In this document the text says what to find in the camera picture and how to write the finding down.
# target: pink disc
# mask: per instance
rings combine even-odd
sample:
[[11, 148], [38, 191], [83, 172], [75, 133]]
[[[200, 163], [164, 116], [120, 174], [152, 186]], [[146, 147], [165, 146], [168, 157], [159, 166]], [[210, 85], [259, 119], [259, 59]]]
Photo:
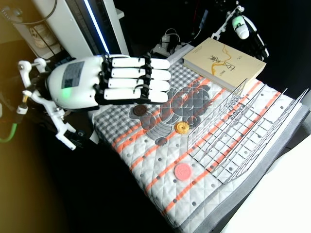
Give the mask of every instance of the pink disc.
[[177, 179], [185, 181], [191, 176], [191, 167], [188, 164], [178, 164], [175, 167], [174, 173]]

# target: gray fabric border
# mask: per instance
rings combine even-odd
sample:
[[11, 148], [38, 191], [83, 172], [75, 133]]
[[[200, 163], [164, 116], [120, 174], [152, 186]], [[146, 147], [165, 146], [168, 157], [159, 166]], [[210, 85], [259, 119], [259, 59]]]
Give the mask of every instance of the gray fabric border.
[[305, 117], [309, 113], [309, 108], [302, 105], [297, 111], [291, 122], [285, 128], [281, 136], [270, 148], [263, 160], [258, 164], [254, 171], [247, 177], [247, 179], [236, 189], [226, 200], [220, 203], [200, 226], [194, 231], [194, 233], [208, 233], [214, 230], [217, 225], [223, 220], [223, 218], [230, 213], [250, 191], [257, 185], [257, 183], [264, 176], [266, 171], [272, 165], [291, 137], [294, 135], [298, 127], [301, 125]]

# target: beige book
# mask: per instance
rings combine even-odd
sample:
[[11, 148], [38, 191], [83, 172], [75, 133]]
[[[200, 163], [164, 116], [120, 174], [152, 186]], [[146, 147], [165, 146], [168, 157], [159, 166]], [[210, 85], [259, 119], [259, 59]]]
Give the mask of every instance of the beige book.
[[256, 78], [266, 64], [208, 38], [184, 56], [184, 65], [228, 91], [233, 91], [245, 79], [248, 83]]

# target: quilted fabric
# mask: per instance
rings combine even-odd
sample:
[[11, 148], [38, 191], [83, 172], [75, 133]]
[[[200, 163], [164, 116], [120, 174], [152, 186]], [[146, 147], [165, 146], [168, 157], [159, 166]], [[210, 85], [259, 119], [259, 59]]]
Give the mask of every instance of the quilted fabric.
[[[262, 123], [262, 127], [255, 128], [256, 134], [253, 134], [252, 140], [239, 148], [234, 160], [228, 159], [217, 172], [210, 173], [208, 169], [217, 162], [217, 158], [211, 155], [212, 152], [208, 156], [202, 152], [226, 128], [230, 118], [223, 120], [224, 124], [215, 133], [209, 135], [206, 132], [201, 142], [190, 149], [188, 135], [230, 93], [184, 67], [181, 60], [175, 62], [169, 71], [172, 78], [167, 103], [161, 106], [146, 105], [148, 112], [141, 117], [133, 113], [135, 104], [112, 105], [97, 111], [93, 121], [98, 135], [112, 144], [131, 169], [141, 189], [171, 226], [192, 233], [246, 179], [247, 173], [229, 183], [225, 182], [263, 137], [267, 131], [264, 127], [269, 128], [292, 99], [282, 96], [265, 116], [267, 121]], [[249, 84], [243, 91], [243, 104], [247, 104], [262, 87], [263, 84], [257, 80]], [[278, 96], [279, 93], [274, 89], [264, 87], [252, 105], [253, 119], [265, 113]], [[241, 140], [241, 130], [245, 132], [243, 125], [247, 126], [251, 117], [240, 119], [241, 125], [231, 129], [233, 133], [230, 140]], [[190, 124], [188, 134], [175, 132], [174, 125], [179, 121]], [[223, 140], [220, 143], [229, 145], [226, 150], [230, 150], [230, 141]], [[174, 167], [179, 163], [191, 167], [191, 176], [185, 181], [175, 177]]]

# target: white robotic hand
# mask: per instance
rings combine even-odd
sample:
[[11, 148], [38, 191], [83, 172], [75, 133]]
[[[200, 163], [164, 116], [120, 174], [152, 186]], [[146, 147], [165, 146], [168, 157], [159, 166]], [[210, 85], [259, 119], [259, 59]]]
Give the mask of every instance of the white robotic hand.
[[[168, 101], [171, 74], [167, 60], [124, 55], [93, 56], [62, 64], [50, 74], [45, 71], [47, 61], [35, 59], [34, 63], [20, 61], [18, 68], [28, 93], [42, 104], [57, 128], [56, 137], [71, 150], [76, 148], [73, 137], [76, 130], [64, 123], [64, 109], [72, 111], [94, 110], [99, 105], [153, 103]], [[40, 76], [30, 79], [36, 67]]]

